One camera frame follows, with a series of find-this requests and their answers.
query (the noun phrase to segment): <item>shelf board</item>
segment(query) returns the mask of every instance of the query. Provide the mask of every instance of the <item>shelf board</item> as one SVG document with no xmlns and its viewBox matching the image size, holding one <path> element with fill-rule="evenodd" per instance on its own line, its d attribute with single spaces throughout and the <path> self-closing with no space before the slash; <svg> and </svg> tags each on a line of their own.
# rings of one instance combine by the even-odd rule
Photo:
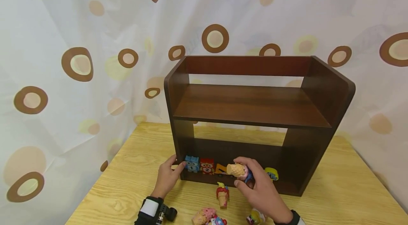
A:
<svg viewBox="0 0 408 225">
<path fill-rule="evenodd" d="M 190 84 L 175 109 L 176 120 L 330 128 L 301 88 Z"/>
<path fill-rule="evenodd" d="M 222 182 L 228 187 L 235 187 L 234 181 L 236 179 L 235 177 L 231 177 L 231 176 L 219 177 L 218 175 L 193 173 L 193 172 L 188 172 L 187 170 L 183 171 L 183 176 L 184 176 L 184 179 L 188 181 L 209 183 L 209 184 L 215 184 L 215 185 L 217 185 L 217 182 Z M 273 184 L 275 185 L 276 190 L 280 194 L 292 195 L 292 196 L 300 195 L 295 184 L 293 184 L 292 182 L 279 179 L 277 181 L 274 181 Z"/>
</svg>

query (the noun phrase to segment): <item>wrist strap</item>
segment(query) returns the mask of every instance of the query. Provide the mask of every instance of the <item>wrist strap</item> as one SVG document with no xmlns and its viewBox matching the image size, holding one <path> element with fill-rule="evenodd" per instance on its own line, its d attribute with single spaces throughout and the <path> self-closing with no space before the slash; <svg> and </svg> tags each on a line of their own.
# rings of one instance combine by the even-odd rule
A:
<svg viewBox="0 0 408 225">
<path fill-rule="evenodd" d="M 293 219 L 289 223 L 275 223 L 275 225 L 306 225 L 295 210 L 291 210 Z"/>
</svg>

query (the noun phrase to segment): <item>left hand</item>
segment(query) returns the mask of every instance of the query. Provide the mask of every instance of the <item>left hand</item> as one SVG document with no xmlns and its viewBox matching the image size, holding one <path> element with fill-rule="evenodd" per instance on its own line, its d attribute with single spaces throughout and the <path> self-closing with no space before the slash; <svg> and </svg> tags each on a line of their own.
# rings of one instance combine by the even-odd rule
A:
<svg viewBox="0 0 408 225">
<path fill-rule="evenodd" d="M 186 162 L 180 163 L 173 171 L 171 166 L 176 161 L 176 154 L 171 156 L 159 167 L 159 174 L 157 176 L 156 186 L 151 194 L 155 198 L 165 198 L 177 182 L 181 172 L 186 166 Z"/>
</svg>

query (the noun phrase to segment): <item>black wristband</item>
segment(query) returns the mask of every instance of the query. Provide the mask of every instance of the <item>black wristband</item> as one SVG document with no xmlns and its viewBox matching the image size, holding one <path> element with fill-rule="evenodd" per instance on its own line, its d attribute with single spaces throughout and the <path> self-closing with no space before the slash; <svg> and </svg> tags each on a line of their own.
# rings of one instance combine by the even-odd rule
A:
<svg viewBox="0 0 408 225">
<path fill-rule="evenodd" d="M 289 223 L 275 223 L 275 225 L 298 225 L 300 221 L 300 216 L 295 210 L 291 210 L 293 214 L 293 219 Z"/>
</svg>

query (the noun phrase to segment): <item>blue toy block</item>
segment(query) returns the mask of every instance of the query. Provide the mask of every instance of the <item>blue toy block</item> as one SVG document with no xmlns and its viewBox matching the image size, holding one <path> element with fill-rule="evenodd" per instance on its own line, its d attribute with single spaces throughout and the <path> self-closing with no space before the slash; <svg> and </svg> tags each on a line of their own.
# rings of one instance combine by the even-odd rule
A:
<svg viewBox="0 0 408 225">
<path fill-rule="evenodd" d="M 198 157 L 186 156 L 186 168 L 188 172 L 197 173 L 200 170 L 200 162 Z"/>
</svg>

